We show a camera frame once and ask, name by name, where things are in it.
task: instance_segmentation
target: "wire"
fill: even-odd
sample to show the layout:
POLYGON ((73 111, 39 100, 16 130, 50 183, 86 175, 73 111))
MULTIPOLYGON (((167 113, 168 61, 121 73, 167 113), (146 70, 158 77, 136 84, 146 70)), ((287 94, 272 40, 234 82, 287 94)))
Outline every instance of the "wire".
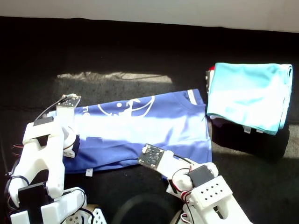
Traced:
MULTIPOLYGON (((20 161, 20 159, 17 159, 14 162, 14 165, 13 165, 13 168, 12 168, 12 170, 10 172, 10 175, 14 173, 14 170, 15 170, 16 166, 18 165, 19 161, 20 161)), ((10 200, 8 198, 8 189, 9 189, 9 185, 10 185, 11 180, 12 180, 12 178, 9 178, 8 181, 6 182, 6 185, 5 185, 5 188, 4 188, 4 193, 3 193, 3 196, 7 200, 7 202, 9 202, 9 200, 10 200)), ((8 220, 8 222, 11 222, 9 211, 8 211, 8 209, 10 207, 11 207, 10 205, 4 204, 4 212, 5 212, 5 216, 6 216, 6 219, 8 220)))
POLYGON ((69 97, 69 95, 66 95, 64 97, 62 96, 58 101, 56 101, 52 105, 48 106, 47 109, 45 109, 40 115, 37 116, 37 118, 35 119, 35 121, 38 120, 38 119, 40 119, 49 109, 51 109, 52 107, 54 107, 56 104, 59 104, 59 103, 65 101, 68 97, 69 97))
POLYGON ((11 179, 13 179, 13 178, 21 178, 21 179, 23 179, 27 183, 27 186, 30 185, 28 179, 26 177, 24 177, 24 176, 21 176, 21 175, 11 175, 10 178, 11 179))
POLYGON ((80 208, 79 210, 84 211, 84 212, 88 213, 89 215, 91 215, 91 216, 92 216, 92 220, 91 220, 90 223, 93 224, 93 220, 94 220, 94 215, 93 215, 93 213, 92 213, 91 211, 89 211, 89 210, 87 210, 87 209, 83 209, 83 208, 80 208))
MULTIPOLYGON (((12 147, 11 147, 11 149, 23 149, 24 148, 24 146, 23 145, 13 145, 12 147)), ((18 152, 18 153, 16 153, 16 152, 12 152, 12 155, 14 155, 14 156, 17 156, 17 157, 20 157, 21 156, 21 150, 18 152)))
POLYGON ((185 220, 185 218, 188 217, 186 213, 181 214, 181 220, 183 223, 191 224, 189 221, 185 220))
POLYGON ((174 188, 178 191, 178 192, 183 192, 181 189, 179 189, 176 185, 175 185, 175 183, 174 183, 174 181, 173 181, 173 177, 174 177, 174 175, 178 172, 178 171, 180 171, 180 170, 183 170, 183 169, 188 169, 188 170, 190 170, 190 168, 181 168, 181 169, 178 169, 176 172, 174 172, 174 174, 172 175, 172 185, 174 186, 174 188))
POLYGON ((187 208, 188 208, 188 210, 189 210, 189 213, 190 213, 190 216, 191 216, 191 219, 192 219, 192 224, 195 224, 195 223, 194 223, 194 219, 193 219, 193 215, 192 215, 191 210, 190 210, 189 205, 188 205, 189 202, 187 202, 187 200, 186 200, 186 197, 187 197, 189 194, 186 194, 186 195, 185 195, 185 203, 186 203, 186 206, 187 206, 187 208))
POLYGON ((182 157, 182 156, 180 156, 180 155, 176 155, 176 154, 174 154, 173 156, 178 157, 178 158, 180 158, 180 159, 186 161, 187 163, 190 163, 190 164, 194 165, 194 164, 191 163, 189 160, 187 160, 186 158, 184 158, 184 157, 182 157))

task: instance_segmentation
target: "white stripe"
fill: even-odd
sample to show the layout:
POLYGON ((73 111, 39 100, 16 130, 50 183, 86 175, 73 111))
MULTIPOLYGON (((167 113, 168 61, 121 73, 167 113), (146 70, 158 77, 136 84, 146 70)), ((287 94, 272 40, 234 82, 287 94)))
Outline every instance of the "white stripe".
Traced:
POLYGON ((193 90, 188 90, 188 95, 189 95, 190 102, 194 105, 197 105, 193 90))

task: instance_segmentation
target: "white wall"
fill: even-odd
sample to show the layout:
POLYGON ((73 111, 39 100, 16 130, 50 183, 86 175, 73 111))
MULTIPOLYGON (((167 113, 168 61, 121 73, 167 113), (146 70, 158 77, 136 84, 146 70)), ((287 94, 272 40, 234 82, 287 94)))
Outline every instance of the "white wall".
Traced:
POLYGON ((299 32, 299 0, 0 0, 0 15, 299 32))

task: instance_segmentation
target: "white logo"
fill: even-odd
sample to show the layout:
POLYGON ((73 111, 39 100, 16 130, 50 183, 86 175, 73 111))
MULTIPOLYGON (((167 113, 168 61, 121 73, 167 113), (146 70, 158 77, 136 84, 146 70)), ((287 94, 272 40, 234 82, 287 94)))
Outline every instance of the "white logo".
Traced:
MULTIPOLYGON (((117 112, 117 113, 112 113, 112 112, 109 113, 109 112, 105 111, 101 107, 100 104, 98 104, 98 108, 100 109, 100 111, 102 111, 107 116, 132 117, 132 116, 134 116, 134 112, 137 112, 138 115, 134 116, 134 117, 144 117, 150 111, 154 101, 155 101, 155 96, 151 96, 151 99, 149 100, 149 102, 138 107, 138 104, 143 103, 143 102, 141 102, 140 99, 137 99, 137 98, 131 99, 125 103, 125 106, 128 108, 124 109, 123 111, 117 112)), ((118 102, 116 104, 116 107, 118 109, 121 109, 121 107, 123 107, 123 106, 124 105, 120 102, 118 102)))

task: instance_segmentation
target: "circuit board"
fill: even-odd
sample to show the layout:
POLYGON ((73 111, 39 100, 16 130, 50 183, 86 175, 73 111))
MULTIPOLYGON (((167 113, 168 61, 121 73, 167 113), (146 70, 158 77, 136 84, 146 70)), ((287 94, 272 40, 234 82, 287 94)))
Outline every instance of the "circuit board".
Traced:
POLYGON ((142 154, 138 158, 138 163, 156 170, 163 154, 163 149, 150 144, 145 144, 142 148, 142 154))
POLYGON ((69 96, 65 101, 59 103, 57 106, 62 107, 77 107, 81 100, 81 96, 77 96, 75 94, 69 96))

